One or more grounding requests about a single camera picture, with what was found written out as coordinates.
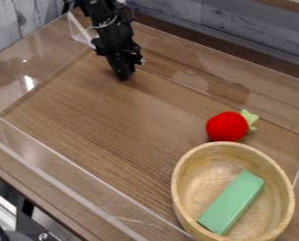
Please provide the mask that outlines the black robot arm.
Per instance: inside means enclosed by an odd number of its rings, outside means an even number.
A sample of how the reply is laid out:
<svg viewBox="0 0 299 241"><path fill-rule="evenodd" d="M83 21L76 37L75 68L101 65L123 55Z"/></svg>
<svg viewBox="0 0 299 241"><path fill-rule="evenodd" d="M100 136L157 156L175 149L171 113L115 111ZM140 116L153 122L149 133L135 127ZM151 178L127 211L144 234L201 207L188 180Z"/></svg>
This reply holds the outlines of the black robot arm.
<svg viewBox="0 0 299 241"><path fill-rule="evenodd" d="M135 14L119 0L63 0L73 2L85 17L91 18L97 37L91 39L95 51L104 56L120 81L129 79L136 65L144 64L141 48L133 41Z"/></svg>

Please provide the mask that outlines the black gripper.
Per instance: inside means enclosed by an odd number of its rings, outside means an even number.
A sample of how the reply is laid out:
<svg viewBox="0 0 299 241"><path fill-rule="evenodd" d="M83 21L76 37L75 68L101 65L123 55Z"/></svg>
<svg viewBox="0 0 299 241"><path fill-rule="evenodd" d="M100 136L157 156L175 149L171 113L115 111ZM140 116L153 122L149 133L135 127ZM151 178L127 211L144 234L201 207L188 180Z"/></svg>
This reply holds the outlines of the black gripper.
<svg viewBox="0 0 299 241"><path fill-rule="evenodd" d="M99 39L92 41L96 53L107 58L119 79L125 81L136 71L136 65L144 63L140 46L133 42L133 18L112 15L105 18L92 16L91 19L99 34Z"/></svg>

